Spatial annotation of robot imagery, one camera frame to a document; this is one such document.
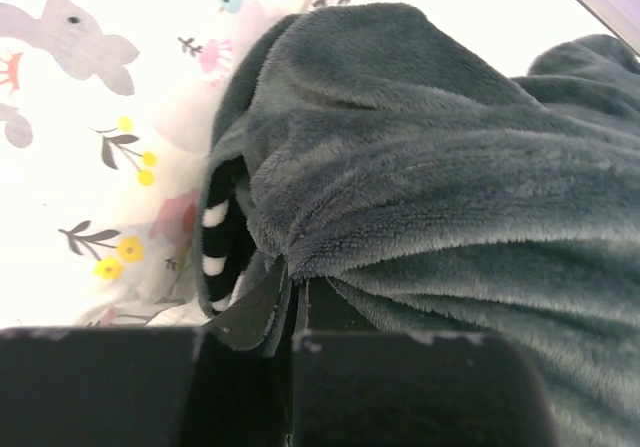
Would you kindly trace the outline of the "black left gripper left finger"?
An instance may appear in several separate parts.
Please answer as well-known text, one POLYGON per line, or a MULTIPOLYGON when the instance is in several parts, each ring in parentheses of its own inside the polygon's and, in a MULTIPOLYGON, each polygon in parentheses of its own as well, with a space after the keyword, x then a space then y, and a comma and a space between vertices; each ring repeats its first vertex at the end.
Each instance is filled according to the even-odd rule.
POLYGON ((200 327, 1 333, 5 446, 280 446, 274 373, 291 289, 282 261, 200 327))

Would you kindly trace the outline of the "zebra pillowcase with grey lining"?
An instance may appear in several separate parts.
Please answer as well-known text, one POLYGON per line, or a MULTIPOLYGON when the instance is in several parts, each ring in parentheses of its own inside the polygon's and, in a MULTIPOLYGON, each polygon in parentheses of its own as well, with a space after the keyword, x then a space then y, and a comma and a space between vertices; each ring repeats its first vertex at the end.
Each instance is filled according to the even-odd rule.
POLYGON ((289 15, 227 86, 196 224, 211 315, 283 257, 379 328, 515 340, 563 445, 639 442, 639 63, 616 37, 508 78, 406 4, 289 15))

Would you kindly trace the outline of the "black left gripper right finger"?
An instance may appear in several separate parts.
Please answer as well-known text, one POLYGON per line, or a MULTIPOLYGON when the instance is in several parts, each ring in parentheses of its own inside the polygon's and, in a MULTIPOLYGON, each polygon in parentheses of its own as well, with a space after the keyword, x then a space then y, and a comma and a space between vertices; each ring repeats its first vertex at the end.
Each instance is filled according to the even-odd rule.
POLYGON ((297 446, 554 446, 541 381, 504 338, 383 332, 334 288, 298 288, 292 339, 297 446))

